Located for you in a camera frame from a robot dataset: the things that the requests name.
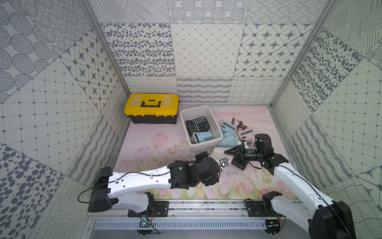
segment black toolbox base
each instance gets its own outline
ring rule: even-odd
[[[145,116],[128,116],[131,121],[135,124],[176,124],[178,120],[178,115],[174,116],[156,116],[156,115],[145,115]]]

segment ventilated metal panel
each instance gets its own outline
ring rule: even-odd
[[[136,230],[140,220],[97,220],[94,230]],[[157,230],[202,230],[202,229],[266,229],[261,219],[159,219],[153,221]]]

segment toolbox lid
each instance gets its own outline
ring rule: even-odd
[[[175,94],[131,94],[126,103],[125,114],[132,116],[175,116],[179,97]]]

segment black calculator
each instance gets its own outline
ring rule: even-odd
[[[199,132],[205,132],[210,130],[210,125],[208,124],[206,117],[200,117],[193,120],[187,120],[187,130],[190,136],[192,136],[192,133],[199,133]]]

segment white plastic bin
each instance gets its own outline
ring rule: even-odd
[[[192,137],[188,134],[187,131],[186,120],[192,120],[203,116],[207,118],[208,123],[210,124],[210,131],[215,139],[202,143],[192,143]],[[194,153],[207,151],[209,154],[211,154],[219,141],[223,138],[223,133],[220,130],[219,124],[217,123],[211,108],[209,106],[198,106],[195,108],[184,109],[180,112],[180,117],[182,119],[187,142],[190,145],[192,151]]]

